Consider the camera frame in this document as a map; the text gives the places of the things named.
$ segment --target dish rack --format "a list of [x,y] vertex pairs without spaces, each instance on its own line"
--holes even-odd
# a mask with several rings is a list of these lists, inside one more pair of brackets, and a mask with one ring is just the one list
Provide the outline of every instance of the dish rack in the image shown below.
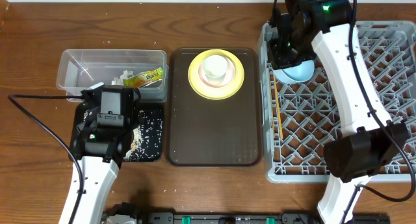
[[[411,138],[404,150],[416,169],[416,100],[412,98],[416,97],[416,25],[410,21],[358,21],[357,27],[361,52],[381,102],[394,123],[406,122]],[[327,182],[330,172],[325,165],[323,145],[341,137],[329,80],[316,59],[314,75],[308,82],[287,85],[276,79],[274,83],[266,43],[276,37],[276,28],[266,23],[257,44],[266,177],[273,183]],[[371,181],[406,182],[410,177],[397,155]]]

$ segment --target clear plastic bin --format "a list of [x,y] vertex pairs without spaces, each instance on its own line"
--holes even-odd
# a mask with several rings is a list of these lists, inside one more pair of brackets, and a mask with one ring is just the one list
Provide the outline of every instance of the clear plastic bin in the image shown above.
[[144,88],[139,88],[143,102],[165,102],[168,89],[168,66],[164,51],[137,49],[68,49],[59,64],[57,88],[67,95],[80,95],[94,84],[111,84],[123,71],[138,75],[161,67],[163,77]]

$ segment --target wooden table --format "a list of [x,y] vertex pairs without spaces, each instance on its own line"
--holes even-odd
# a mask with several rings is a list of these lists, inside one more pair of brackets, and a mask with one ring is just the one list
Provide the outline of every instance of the wooden table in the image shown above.
[[[61,146],[7,100],[11,93],[64,95],[55,86],[65,49],[248,47],[256,50],[271,4],[12,3],[0,32],[0,223],[57,223],[72,165]],[[361,20],[416,21],[416,5],[359,5]],[[21,100],[69,143],[75,103]],[[401,197],[409,184],[371,184]],[[314,210],[325,184],[272,184],[251,168],[179,168],[165,158],[125,163],[106,208],[258,214]],[[390,203],[363,192],[355,213],[387,213],[414,223],[416,201]]]

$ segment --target brown tray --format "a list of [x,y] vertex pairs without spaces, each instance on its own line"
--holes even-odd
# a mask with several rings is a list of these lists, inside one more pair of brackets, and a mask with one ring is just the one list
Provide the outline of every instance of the brown tray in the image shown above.
[[208,49],[179,49],[171,59],[167,158],[176,166],[252,166],[262,157],[261,100],[257,55],[251,49],[225,49],[244,67],[244,82],[219,101],[198,95],[188,68]]

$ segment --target yellow snack package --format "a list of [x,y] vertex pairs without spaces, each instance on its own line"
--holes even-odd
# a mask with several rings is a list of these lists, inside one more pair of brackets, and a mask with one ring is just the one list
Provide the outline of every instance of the yellow snack package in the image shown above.
[[153,71],[143,71],[142,73],[123,80],[124,86],[140,88],[147,84],[151,84],[163,77],[163,69],[157,68]]

